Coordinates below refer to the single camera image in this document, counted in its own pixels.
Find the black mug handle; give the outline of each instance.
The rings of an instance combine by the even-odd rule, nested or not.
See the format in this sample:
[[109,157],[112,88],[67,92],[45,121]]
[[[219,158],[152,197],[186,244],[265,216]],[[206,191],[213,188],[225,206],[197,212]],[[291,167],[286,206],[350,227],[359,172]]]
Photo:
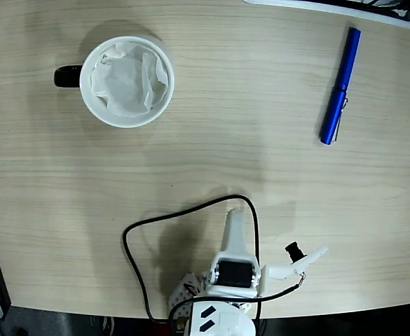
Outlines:
[[81,65],[67,65],[55,70],[53,82],[59,88],[79,88]]

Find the floor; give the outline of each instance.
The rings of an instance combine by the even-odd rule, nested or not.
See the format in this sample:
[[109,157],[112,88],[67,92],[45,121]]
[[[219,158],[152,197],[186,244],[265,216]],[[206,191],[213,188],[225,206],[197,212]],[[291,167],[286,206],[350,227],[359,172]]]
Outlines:
[[[111,319],[11,307],[0,323],[2,336],[109,336]],[[410,304],[349,314],[263,320],[264,336],[410,335]],[[147,320],[115,318],[114,336],[168,336]]]

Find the white tissue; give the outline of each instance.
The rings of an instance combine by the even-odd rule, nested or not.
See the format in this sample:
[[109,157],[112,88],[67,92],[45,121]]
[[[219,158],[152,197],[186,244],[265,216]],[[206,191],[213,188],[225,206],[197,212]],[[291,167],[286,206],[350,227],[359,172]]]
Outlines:
[[91,88],[110,112],[135,117],[161,103],[168,91],[168,74],[153,50],[122,42],[102,53],[91,73]]

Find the blue pen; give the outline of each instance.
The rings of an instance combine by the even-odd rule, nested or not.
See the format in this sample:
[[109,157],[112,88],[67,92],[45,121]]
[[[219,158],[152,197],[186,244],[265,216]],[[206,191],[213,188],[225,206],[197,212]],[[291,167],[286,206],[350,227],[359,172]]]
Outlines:
[[348,89],[351,73],[353,72],[359,40],[360,30],[350,28],[342,62],[340,63],[339,74],[334,89],[332,90],[331,99],[329,100],[328,109],[320,133],[321,142],[327,145],[337,140],[342,110],[348,102],[348,99],[346,99],[346,90]]

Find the white mug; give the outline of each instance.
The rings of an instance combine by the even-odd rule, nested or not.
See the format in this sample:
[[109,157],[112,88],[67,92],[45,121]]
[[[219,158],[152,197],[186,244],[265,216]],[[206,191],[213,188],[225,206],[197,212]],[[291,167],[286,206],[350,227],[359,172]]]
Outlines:
[[[101,54],[108,48],[120,42],[137,42],[152,49],[159,55],[168,73],[168,91],[158,105],[142,115],[127,117],[116,115],[107,109],[105,102],[96,96],[91,89],[91,73]],[[168,107],[174,93],[175,76],[172,57],[163,42],[152,36],[134,35],[111,38],[99,44],[86,57],[82,65],[62,66],[55,70],[54,84],[59,88],[80,88],[81,96],[90,112],[104,123],[121,128],[139,127],[155,120]]]

